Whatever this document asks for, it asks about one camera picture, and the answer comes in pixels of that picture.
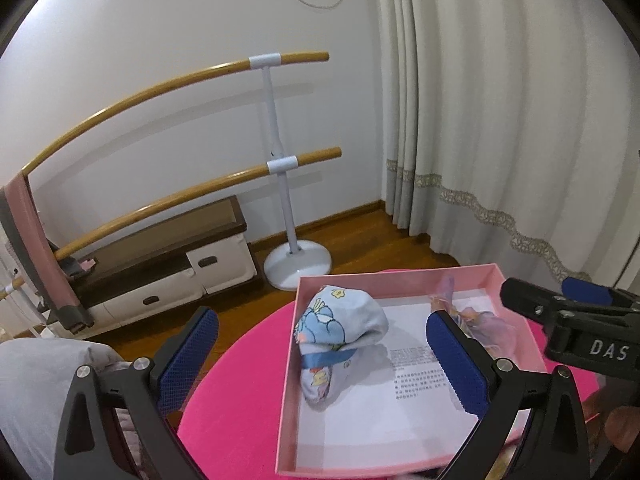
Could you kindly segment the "person's hand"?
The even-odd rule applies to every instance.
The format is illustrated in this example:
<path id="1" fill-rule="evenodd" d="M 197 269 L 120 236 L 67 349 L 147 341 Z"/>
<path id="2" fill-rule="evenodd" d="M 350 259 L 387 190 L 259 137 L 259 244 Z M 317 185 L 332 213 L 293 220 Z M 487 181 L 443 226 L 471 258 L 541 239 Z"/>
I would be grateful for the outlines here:
<path id="1" fill-rule="evenodd" d="M 631 400 L 638 387 L 626 380 L 608 380 L 582 401 L 589 457 L 600 463 L 609 448 L 627 453 L 639 433 L 639 408 Z"/>

